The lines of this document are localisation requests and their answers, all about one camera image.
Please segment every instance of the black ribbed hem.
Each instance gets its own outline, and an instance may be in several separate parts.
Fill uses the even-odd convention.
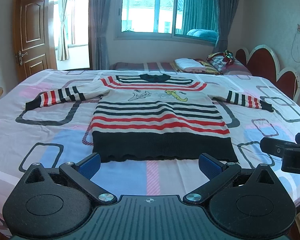
[[[26,111],[36,109],[36,108],[40,107],[40,105],[41,105],[41,97],[39,95],[34,100],[26,103]]]
[[[207,153],[219,161],[238,162],[231,138],[174,133],[104,133],[94,131],[93,152],[100,154],[101,162],[125,160],[198,159]]]
[[[273,108],[272,108],[272,105],[265,102],[265,101],[260,100],[260,105],[261,105],[261,109],[267,110],[269,112],[274,111]]]

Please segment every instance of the headboard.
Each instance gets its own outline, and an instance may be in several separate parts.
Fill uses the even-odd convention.
[[[279,60],[268,46],[259,45],[250,54],[246,48],[242,48],[236,52],[235,57],[247,67],[253,76],[268,79],[294,102],[298,101],[300,96],[298,72],[292,67],[286,67],[280,71]]]

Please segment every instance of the triangular cutout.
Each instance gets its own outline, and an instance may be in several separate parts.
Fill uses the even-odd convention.
[[[29,174],[28,178],[26,179],[26,184],[36,183],[44,181],[44,177],[41,174],[41,171],[37,169],[33,169]]]
[[[259,174],[257,182],[265,183],[265,184],[274,184],[270,174],[266,170],[262,170]]]

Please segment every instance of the gray cartoon figure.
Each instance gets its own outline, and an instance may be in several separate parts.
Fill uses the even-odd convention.
[[[133,92],[133,97],[130,98],[128,101],[143,99],[143,98],[147,98],[147,97],[150,97],[150,96],[151,96],[151,93],[149,93],[148,91],[142,92],[141,90],[135,90],[135,92]]]

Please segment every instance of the tiled roof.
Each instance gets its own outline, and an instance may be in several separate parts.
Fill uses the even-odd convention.
[[[129,8],[153,8],[155,0],[129,0]],[[123,0],[123,8],[127,7],[127,0]],[[160,9],[173,10],[173,0],[160,0]],[[183,0],[178,0],[178,11],[183,10]]]

